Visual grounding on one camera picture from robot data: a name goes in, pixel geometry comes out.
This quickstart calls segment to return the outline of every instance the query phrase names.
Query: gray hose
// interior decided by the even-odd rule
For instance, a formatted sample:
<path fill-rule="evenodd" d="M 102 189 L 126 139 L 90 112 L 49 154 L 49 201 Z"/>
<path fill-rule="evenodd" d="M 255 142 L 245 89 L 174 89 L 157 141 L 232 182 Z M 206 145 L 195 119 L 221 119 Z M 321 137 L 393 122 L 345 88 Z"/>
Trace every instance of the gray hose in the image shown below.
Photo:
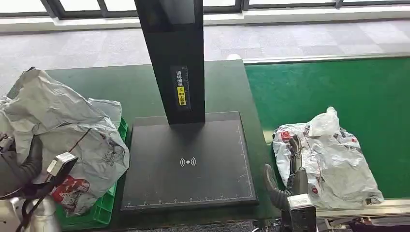
<path fill-rule="evenodd" d="M 16 160 L 16 152 L 5 151 L 0 154 L 0 200 L 8 197 L 16 197 L 16 192 L 36 178 L 42 169 L 43 143 L 37 135 L 34 135 L 29 156 L 19 165 Z"/>
<path fill-rule="evenodd" d="M 269 192 L 270 201 L 275 207 L 287 211 L 289 210 L 288 197 L 292 196 L 292 192 L 290 191 L 290 189 L 279 190 L 274 178 L 275 173 L 273 172 L 272 167 L 269 164 L 265 164 L 264 180 L 265 186 Z M 287 184 L 288 186 L 292 186 L 291 179 L 292 178 L 289 176 Z"/>

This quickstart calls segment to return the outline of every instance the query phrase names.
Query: metal rail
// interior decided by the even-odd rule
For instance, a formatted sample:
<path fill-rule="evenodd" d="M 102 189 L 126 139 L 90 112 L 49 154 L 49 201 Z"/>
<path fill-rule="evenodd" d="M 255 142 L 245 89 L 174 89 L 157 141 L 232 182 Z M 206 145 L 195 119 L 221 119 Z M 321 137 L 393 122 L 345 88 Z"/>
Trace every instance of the metal rail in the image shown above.
<path fill-rule="evenodd" d="M 285 58 L 252 58 L 243 59 L 245 65 L 255 64 L 280 64 L 280 63 L 306 63 L 321 61 L 355 60 L 355 59 L 377 59 L 377 58 L 405 58 L 410 57 L 410 53 L 376 53 L 366 55 L 334 55 L 334 56 L 311 56 L 311 57 L 285 57 Z"/>

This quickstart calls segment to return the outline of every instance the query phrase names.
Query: crumpled plastic bag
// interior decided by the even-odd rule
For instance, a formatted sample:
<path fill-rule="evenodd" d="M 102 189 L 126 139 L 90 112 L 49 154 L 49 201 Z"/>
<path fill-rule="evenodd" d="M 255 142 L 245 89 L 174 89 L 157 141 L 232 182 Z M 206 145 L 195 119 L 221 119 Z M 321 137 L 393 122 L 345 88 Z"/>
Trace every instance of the crumpled plastic bag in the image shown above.
<path fill-rule="evenodd" d="M 274 131 L 272 149 L 285 185 L 291 155 L 289 140 L 294 135 L 302 143 L 302 166 L 307 172 L 308 193 L 317 207 L 352 209 L 368 201 L 384 201 L 359 141 L 340 128 L 333 107 L 308 123 L 282 125 Z"/>
<path fill-rule="evenodd" d="M 19 162 L 28 156 L 33 135 L 40 135 L 43 170 L 34 183 L 44 182 L 53 158 L 69 151 L 91 128 L 71 151 L 79 159 L 70 175 L 51 194 L 68 215 L 84 213 L 129 166 L 128 148 L 108 116 L 120 120 L 120 103 L 87 101 L 36 69 L 23 73 L 14 91 L 17 94 L 14 99 L 0 100 L 0 129 L 12 133 L 15 138 Z"/>

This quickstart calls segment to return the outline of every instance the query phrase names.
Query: green conveyor belt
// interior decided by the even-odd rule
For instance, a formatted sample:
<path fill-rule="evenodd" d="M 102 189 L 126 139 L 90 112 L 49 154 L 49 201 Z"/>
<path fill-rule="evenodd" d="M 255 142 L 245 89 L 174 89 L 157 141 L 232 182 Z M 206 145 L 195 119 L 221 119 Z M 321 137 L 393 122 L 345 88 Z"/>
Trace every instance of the green conveyor belt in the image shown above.
<path fill-rule="evenodd" d="M 245 66 L 265 133 L 328 106 L 357 136 L 386 199 L 410 197 L 410 58 Z"/>

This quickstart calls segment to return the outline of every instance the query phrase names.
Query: plastic bag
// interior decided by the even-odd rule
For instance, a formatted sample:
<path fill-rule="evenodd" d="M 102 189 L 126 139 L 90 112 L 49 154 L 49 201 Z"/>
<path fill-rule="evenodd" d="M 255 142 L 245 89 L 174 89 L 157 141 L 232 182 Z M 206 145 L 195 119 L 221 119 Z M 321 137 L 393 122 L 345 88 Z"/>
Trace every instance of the plastic bag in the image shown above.
<path fill-rule="evenodd" d="M 367 201 L 384 201 L 359 141 L 340 128 L 333 107 L 308 123 L 282 125 L 274 131 L 272 149 L 284 184 L 289 177 L 289 139 L 295 134 L 302 143 L 309 196 L 317 207 L 351 209 Z"/>
<path fill-rule="evenodd" d="M 54 200 L 80 215 L 103 196 L 129 166 L 129 151 L 110 116 L 121 117 L 116 101 L 92 100 L 52 79 L 45 72 L 30 70 L 15 84 L 16 97 L 0 101 L 0 128 L 13 133 L 17 160 L 28 156 L 34 134 L 43 142 L 43 170 L 35 183 L 44 182 L 52 159 L 74 147 L 79 159 L 64 183 L 52 192 Z"/>

